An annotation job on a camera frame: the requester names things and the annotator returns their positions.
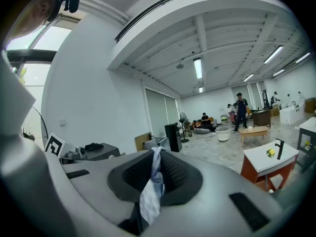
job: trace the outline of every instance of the black faucet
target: black faucet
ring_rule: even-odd
[[[278,151],[278,155],[277,155],[277,159],[280,160],[281,159],[281,155],[282,155],[282,150],[283,150],[283,145],[284,145],[284,140],[280,140],[277,138],[277,140],[279,140],[281,143],[280,145],[275,143],[275,146],[279,147],[279,151]]]

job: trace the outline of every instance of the yellow object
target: yellow object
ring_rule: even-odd
[[[274,154],[275,154],[275,151],[272,148],[269,148],[267,150],[267,156],[268,157],[272,157],[272,156],[274,156]]]

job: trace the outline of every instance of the white wall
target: white wall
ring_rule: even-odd
[[[43,93],[48,133],[76,146],[105,142],[128,154],[136,151],[134,138],[150,131],[141,81],[107,70],[119,31],[115,23],[88,15],[65,39]]]
[[[291,101],[299,103],[300,91],[305,98],[316,97],[316,60],[310,59],[296,69],[272,80],[265,80],[269,102],[276,91],[281,102],[287,100],[290,94]]]
[[[195,119],[201,119],[202,113],[221,122],[221,114],[227,113],[227,105],[235,102],[232,89],[230,87],[218,90],[200,93],[181,99],[182,111],[192,122]]]

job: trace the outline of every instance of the white countertop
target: white countertop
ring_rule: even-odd
[[[313,117],[305,121],[303,124],[300,125],[300,128],[311,132],[316,132],[316,118]]]
[[[286,162],[287,160],[290,160],[291,158],[293,158],[294,156],[298,154],[298,150],[292,148],[288,144],[284,144],[281,159],[278,160],[277,156],[278,156],[279,147],[275,146],[275,143],[280,145],[280,141],[275,140],[263,146],[253,148],[253,149],[247,149],[243,151],[245,156],[248,158],[248,160],[251,162],[253,167],[256,169],[257,173],[260,173],[264,170],[280,165]],[[270,158],[267,156],[267,150],[269,148],[274,149],[275,151],[274,157]]]

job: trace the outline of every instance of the trash can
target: trash can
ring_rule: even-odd
[[[230,139],[230,128],[229,127],[219,127],[215,130],[217,135],[217,140],[227,141]]]

